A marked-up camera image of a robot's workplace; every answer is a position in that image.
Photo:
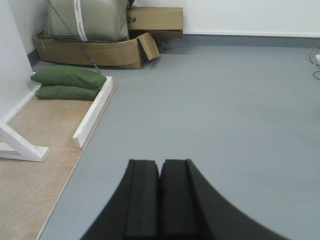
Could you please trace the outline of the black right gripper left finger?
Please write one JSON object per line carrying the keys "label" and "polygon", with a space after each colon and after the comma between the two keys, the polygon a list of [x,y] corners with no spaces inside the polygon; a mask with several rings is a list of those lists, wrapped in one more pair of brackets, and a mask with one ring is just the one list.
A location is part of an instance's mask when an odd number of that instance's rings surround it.
{"label": "black right gripper left finger", "polygon": [[153,160],[134,160],[83,240],[157,240],[159,171]]}

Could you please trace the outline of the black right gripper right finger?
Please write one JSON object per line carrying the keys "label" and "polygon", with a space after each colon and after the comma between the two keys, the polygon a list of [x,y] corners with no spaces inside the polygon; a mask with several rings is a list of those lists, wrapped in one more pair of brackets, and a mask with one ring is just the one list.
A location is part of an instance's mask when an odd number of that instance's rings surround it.
{"label": "black right gripper right finger", "polygon": [[224,198],[191,159],[167,159],[160,174],[162,240],[283,240]]}

